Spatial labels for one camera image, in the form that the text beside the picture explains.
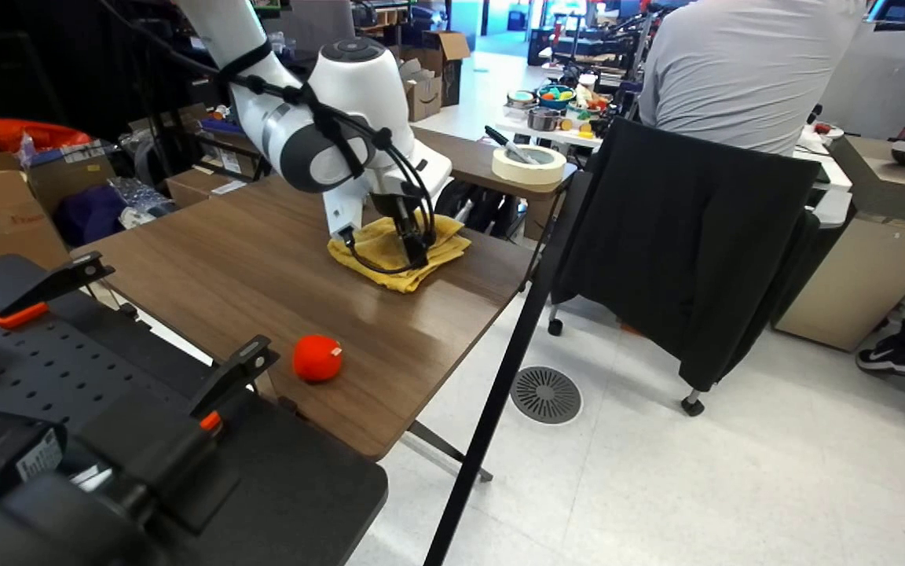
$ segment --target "black jacket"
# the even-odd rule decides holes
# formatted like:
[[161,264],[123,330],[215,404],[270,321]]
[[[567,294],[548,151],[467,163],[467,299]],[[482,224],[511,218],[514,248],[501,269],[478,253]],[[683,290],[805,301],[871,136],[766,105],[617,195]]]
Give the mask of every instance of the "black jacket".
[[813,163],[617,124],[553,299],[612,307],[683,359],[696,391],[711,391],[769,318],[813,172]]

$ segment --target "gray shirt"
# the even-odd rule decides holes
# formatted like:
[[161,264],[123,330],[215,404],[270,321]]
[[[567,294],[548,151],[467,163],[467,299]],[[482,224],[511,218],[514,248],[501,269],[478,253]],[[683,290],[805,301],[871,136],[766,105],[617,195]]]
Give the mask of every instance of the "gray shirt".
[[701,0],[664,18],[645,59],[642,124],[792,153],[847,50],[863,0]]

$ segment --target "floor drain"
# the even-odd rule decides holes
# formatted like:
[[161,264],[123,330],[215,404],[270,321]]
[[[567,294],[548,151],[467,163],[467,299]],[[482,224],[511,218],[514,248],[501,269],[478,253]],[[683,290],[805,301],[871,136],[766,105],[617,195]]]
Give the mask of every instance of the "floor drain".
[[563,370],[524,367],[514,378],[511,404],[535,422],[563,424],[579,416],[581,392]]

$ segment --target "chair leg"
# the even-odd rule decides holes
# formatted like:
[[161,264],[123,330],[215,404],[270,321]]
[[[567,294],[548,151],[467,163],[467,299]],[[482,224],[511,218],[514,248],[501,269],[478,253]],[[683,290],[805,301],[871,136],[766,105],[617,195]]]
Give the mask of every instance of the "chair leg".
[[548,333],[549,333],[549,336],[567,333],[567,324],[557,318],[557,301],[549,305],[549,324],[548,324]]
[[691,391],[678,406],[691,420],[704,416],[701,391]]

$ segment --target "orange ball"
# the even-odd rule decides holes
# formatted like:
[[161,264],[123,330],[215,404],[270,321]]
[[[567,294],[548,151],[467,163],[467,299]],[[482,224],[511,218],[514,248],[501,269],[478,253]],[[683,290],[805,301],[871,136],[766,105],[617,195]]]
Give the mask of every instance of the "orange ball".
[[344,347],[327,333],[304,333],[292,348],[292,370],[299,382],[323,385],[337,382],[346,367]]

